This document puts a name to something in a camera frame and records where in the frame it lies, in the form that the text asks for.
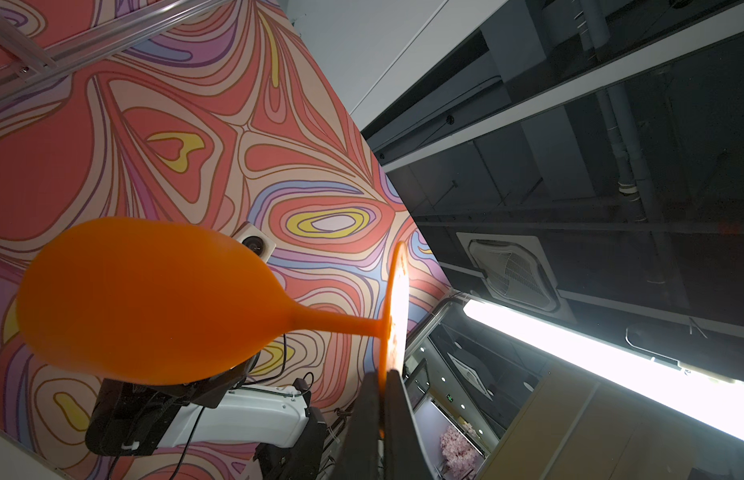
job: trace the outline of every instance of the colorful wavy pattern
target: colorful wavy pattern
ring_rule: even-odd
[[[2,5],[40,28],[35,38],[59,40],[147,3]],[[36,359],[18,331],[14,296],[50,239],[107,215],[224,234],[250,221],[278,243],[270,265],[287,293],[315,308],[377,316],[400,240],[412,259],[410,325],[448,289],[277,5],[223,5],[22,98],[0,110],[0,428],[78,480],[101,480],[111,461],[84,445],[100,379]],[[305,330],[288,344],[281,383],[313,372],[313,403],[329,420],[376,361],[368,338]],[[280,342],[266,353],[257,375],[281,364]],[[122,458],[114,478],[167,478],[180,450]],[[189,452],[177,478],[232,479],[253,446],[198,443]]]

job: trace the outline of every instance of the black cable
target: black cable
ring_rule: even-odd
[[[150,405],[150,402],[153,402],[153,399],[156,398],[156,395],[158,395],[158,391],[156,390],[153,392],[153,395],[150,396],[150,398],[147,399],[147,402],[142,405],[140,408],[140,411],[137,412],[135,418],[139,418],[142,416],[143,412],[145,412],[145,408]],[[131,438],[132,434],[134,434],[134,428],[136,427],[135,424],[132,424],[132,427],[129,428],[129,432],[127,433],[127,442],[129,441],[129,438]],[[121,454],[119,453],[116,458],[114,458],[113,463],[110,464],[110,467],[108,468],[108,475],[105,476],[106,480],[111,479],[111,475],[113,475],[113,471],[116,469],[116,464],[118,463],[118,460],[121,458]]]
[[[283,375],[284,370],[287,369],[287,334],[284,333],[282,337],[283,337],[283,361],[281,362],[281,371],[278,373],[278,375],[270,376],[266,379],[255,380],[254,382],[242,382],[242,383],[239,383],[236,386],[236,388],[240,389],[244,385],[256,385],[258,383],[269,382],[270,380],[275,380],[279,378],[281,375]]]
[[[193,440],[193,434],[196,432],[196,427],[198,427],[198,421],[201,420],[201,414],[204,413],[204,410],[206,409],[207,409],[206,407],[201,407],[201,411],[198,412],[198,417],[196,417],[196,422],[193,424],[193,429],[191,430],[191,434],[187,437],[185,448],[182,449],[182,455],[180,456],[180,461],[177,462],[177,466],[174,469],[174,473],[172,474],[172,476],[169,477],[169,480],[174,480],[174,477],[176,477],[177,473],[180,471],[182,462],[185,460],[185,454],[187,453],[187,448],[191,446],[191,441]]]
[[[300,392],[300,393],[276,392],[276,391],[273,391],[273,390],[257,389],[257,388],[253,388],[253,387],[250,387],[250,386],[240,386],[240,387],[238,387],[238,389],[239,390],[253,390],[255,392],[270,393],[270,394],[273,394],[273,395],[287,396],[287,397],[290,397],[290,398],[297,398],[297,397],[303,396],[303,395],[305,395],[307,393],[307,392]]]
[[[120,454],[117,455],[113,463],[110,464],[110,468],[108,468],[108,475],[105,476],[106,480],[110,480],[110,476],[113,475],[113,471],[116,469],[116,464],[118,463],[119,458],[121,458]]]
[[[316,381],[316,376],[313,375],[313,372],[308,372],[305,375],[303,375],[303,380],[305,380],[305,377],[307,377],[309,375],[310,375],[310,386],[308,387],[308,389],[312,389],[313,388],[313,382]]]

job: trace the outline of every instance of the fluorescent light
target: fluorescent light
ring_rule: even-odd
[[[470,300],[464,311],[473,320],[744,440],[744,382],[675,370],[493,303]]]

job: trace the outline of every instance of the pipe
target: pipe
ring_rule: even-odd
[[[582,3],[583,16],[588,24],[588,35],[596,50],[596,57],[599,61],[604,61],[609,56],[609,27],[607,25],[604,12],[599,5],[598,0],[577,0]],[[652,183],[652,176],[649,173],[646,158],[642,152],[642,145],[636,128],[636,119],[631,112],[631,103],[628,100],[626,86],[624,83],[613,85],[607,88],[607,94],[601,94],[597,98],[602,106],[602,115],[607,119],[608,108],[606,103],[608,98],[612,105],[612,113],[617,122],[619,134],[628,152],[628,160],[638,189],[638,198],[636,204],[641,208],[646,218],[651,222],[660,223],[663,221],[662,208],[655,194],[655,185]],[[668,294],[672,302],[681,308],[689,308],[689,299],[687,291],[684,288],[682,276],[678,271],[671,239],[667,234],[659,230],[652,230],[652,237],[655,240],[655,248],[660,260],[660,267],[663,275],[667,280]],[[649,239],[639,239],[643,244],[648,244]]]
[[[631,170],[636,180],[638,193],[642,198],[644,211],[649,221],[662,221],[662,210],[655,195],[655,185],[652,183],[652,177],[649,174],[647,160],[642,152],[642,145],[638,137],[638,129],[636,128],[636,120],[634,119],[633,112],[631,112],[631,103],[628,101],[626,86],[624,84],[613,85],[607,88],[607,91],[615,112],[617,125],[622,134],[622,139],[626,144]]]
[[[602,6],[598,0],[580,0],[582,13],[588,22],[588,34],[591,37],[593,48],[596,50],[596,57],[599,61],[609,56],[609,27],[607,20],[602,12]]]
[[[580,230],[601,232],[652,232],[653,234],[715,234],[744,235],[744,224],[667,222],[661,224],[589,223],[589,222],[418,222],[417,226],[455,226],[481,228],[483,226],[528,230]]]

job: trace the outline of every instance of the metal frame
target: metal frame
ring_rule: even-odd
[[[17,50],[18,53],[15,54],[27,64],[14,64],[13,68],[0,70],[0,108],[29,91],[42,88],[59,78],[165,32],[194,15],[228,2],[231,0],[160,0],[136,12],[93,27],[46,50],[40,49],[23,34],[24,40],[17,37],[16,33],[19,30],[1,18],[6,25],[16,31],[12,34],[6,31],[4,25],[2,30],[4,36],[0,37],[1,45],[12,53],[15,53],[12,48],[25,48],[24,51]],[[30,44],[35,45],[42,56],[39,56],[38,51]],[[33,53],[36,58],[28,56],[28,52]],[[40,62],[46,63],[47,66],[39,67]],[[34,72],[27,72],[27,75],[21,76],[21,72],[25,73],[24,68],[32,68]]]
[[[744,2],[404,155],[383,165],[383,171],[390,173],[743,32]]]
[[[9,20],[0,15],[0,45],[25,63],[19,73],[42,72],[44,68],[57,66],[54,60],[36,42],[22,33]]]
[[[569,292],[567,290],[559,290],[559,295],[561,295],[563,298],[574,300],[576,302],[590,303],[592,305],[604,306],[613,310],[622,310],[624,312],[635,313],[636,315],[643,315],[658,320],[665,320],[666,322],[689,325],[690,328],[692,328],[692,324],[694,324],[694,326],[698,329],[704,328],[705,330],[709,330],[711,332],[718,332],[725,335],[739,336],[741,338],[744,338],[744,326],[735,325],[733,323],[718,322],[716,320],[709,320],[701,318],[699,316],[690,316],[684,315],[682,313],[669,312],[667,310],[658,310],[648,306],[636,305],[635,303],[618,302],[617,300],[601,298],[600,296],[586,295],[584,293]]]

